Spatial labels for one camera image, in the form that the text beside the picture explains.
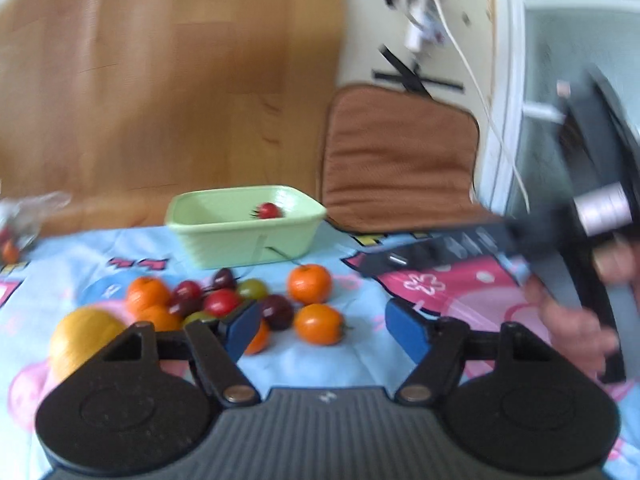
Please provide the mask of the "right human hand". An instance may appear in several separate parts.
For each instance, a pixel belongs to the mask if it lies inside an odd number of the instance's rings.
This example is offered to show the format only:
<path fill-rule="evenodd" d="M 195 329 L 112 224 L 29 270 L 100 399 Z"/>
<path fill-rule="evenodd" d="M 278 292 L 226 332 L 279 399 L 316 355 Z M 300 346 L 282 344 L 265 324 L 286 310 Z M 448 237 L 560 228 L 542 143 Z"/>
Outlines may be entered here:
<path fill-rule="evenodd" d="M 592 262 L 602 281 L 629 285 L 639 304 L 638 242 L 616 238 L 600 246 L 593 253 Z M 538 308 L 552 346 L 588 377 L 602 374 L 606 358 L 620 346 L 615 330 L 602 326 L 597 315 L 586 308 L 573 309 L 559 304 L 536 276 L 528 278 L 523 290 L 526 301 Z"/>

